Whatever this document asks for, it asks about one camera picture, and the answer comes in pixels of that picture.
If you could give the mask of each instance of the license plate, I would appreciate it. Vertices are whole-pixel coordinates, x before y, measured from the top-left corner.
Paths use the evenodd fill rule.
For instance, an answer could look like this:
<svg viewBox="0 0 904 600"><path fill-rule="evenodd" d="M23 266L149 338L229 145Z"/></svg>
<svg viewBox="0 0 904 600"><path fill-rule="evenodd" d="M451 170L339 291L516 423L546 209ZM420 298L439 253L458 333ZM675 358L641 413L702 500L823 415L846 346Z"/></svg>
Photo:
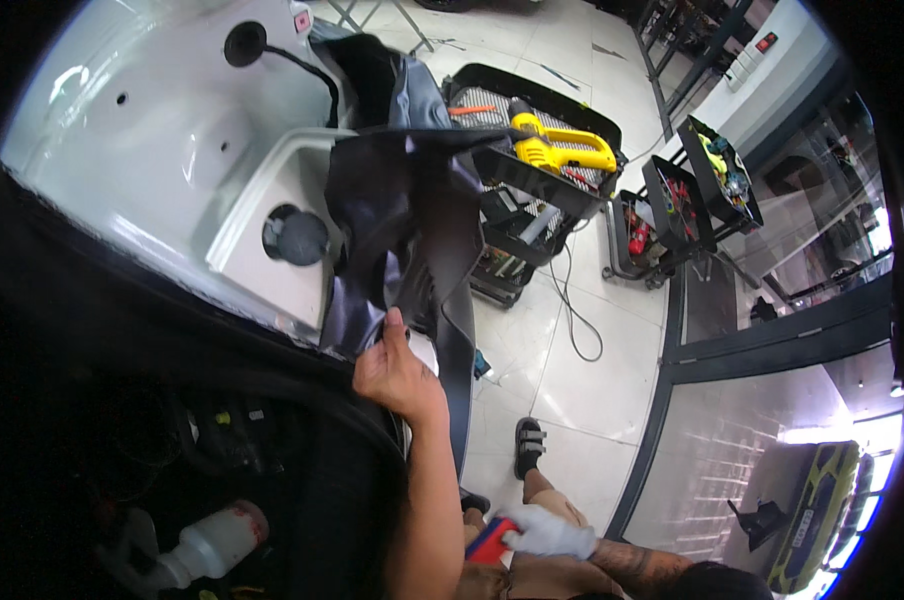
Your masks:
<svg viewBox="0 0 904 600"><path fill-rule="evenodd" d="M795 538L792 540L792 547L798 548L803 545L803 542L806 541L806 534L809 531L809 523L812 522L812 517L815 515L815 510L806 509L805 512L802 513L802 521L798 523L798 529L795 530Z"/></svg>

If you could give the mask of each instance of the hand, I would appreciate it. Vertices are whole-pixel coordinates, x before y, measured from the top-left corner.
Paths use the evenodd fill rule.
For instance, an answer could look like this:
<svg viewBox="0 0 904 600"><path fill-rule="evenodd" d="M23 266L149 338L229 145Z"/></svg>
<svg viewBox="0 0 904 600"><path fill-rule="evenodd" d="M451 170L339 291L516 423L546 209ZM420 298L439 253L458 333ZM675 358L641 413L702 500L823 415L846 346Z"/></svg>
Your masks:
<svg viewBox="0 0 904 600"><path fill-rule="evenodd" d="M382 339L355 362L352 387L359 396L402 417L412 431L427 426L448 430L446 392L409 349L402 313L395 306L386 314Z"/></svg>
<svg viewBox="0 0 904 600"><path fill-rule="evenodd" d="M587 560L599 540L591 527L576 527L537 504L500 510L498 517L511 519L519 531L506 531L502 542L516 552L536 556L573 556Z"/></svg>

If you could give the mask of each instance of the person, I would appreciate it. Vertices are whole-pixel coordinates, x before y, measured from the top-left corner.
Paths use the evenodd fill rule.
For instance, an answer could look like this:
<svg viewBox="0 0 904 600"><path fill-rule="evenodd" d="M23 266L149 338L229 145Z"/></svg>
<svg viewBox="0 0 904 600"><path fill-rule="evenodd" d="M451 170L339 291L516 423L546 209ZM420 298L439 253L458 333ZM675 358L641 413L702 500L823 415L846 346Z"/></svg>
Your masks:
<svg viewBox="0 0 904 600"><path fill-rule="evenodd" d="M401 313L386 315L383 336L356 361L355 391L402 417L411 429L409 498L386 557L392 600L619 599L771 600L756 575L715 562L596 536L586 517L540 472L546 433L530 417L515 432L520 506L500 515L519 532L503 542L509 568L465 562L486 523L489 501L460 495L449 438L446 394L409 349Z"/></svg>

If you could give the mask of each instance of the foot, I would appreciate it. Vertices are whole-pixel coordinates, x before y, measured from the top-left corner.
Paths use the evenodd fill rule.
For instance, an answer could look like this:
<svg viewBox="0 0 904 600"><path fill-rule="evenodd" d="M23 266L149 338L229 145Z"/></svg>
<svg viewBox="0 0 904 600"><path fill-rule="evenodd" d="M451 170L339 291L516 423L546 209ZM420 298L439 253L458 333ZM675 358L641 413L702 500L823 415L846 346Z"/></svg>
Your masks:
<svg viewBox="0 0 904 600"><path fill-rule="evenodd" d="M548 435L531 416L520 418L515 426L515 478L525 479L530 469L539 467L539 457L545 453L542 441Z"/></svg>
<svg viewBox="0 0 904 600"><path fill-rule="evenodd" d="M461 511L464 513L469 509L475 509L483 515L493 507L492 501L478 493L472 493L467 489L458 488L458 501L461 502Z"/></svg>

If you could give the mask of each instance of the white bottle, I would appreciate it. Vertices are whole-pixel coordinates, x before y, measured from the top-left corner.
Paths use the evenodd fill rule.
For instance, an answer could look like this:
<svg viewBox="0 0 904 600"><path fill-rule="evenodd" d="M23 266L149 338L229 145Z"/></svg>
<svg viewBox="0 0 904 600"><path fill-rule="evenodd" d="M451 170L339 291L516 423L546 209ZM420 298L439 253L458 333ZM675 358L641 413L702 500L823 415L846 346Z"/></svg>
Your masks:
<svg viewBox="0 0 904 600"><path fill-rule="evenodd" d="M236 500L183 529L178 546L155 560L168 570L174 586L184 590L200 577L225 576L268 536L262 510L248 500Z"/></svg>

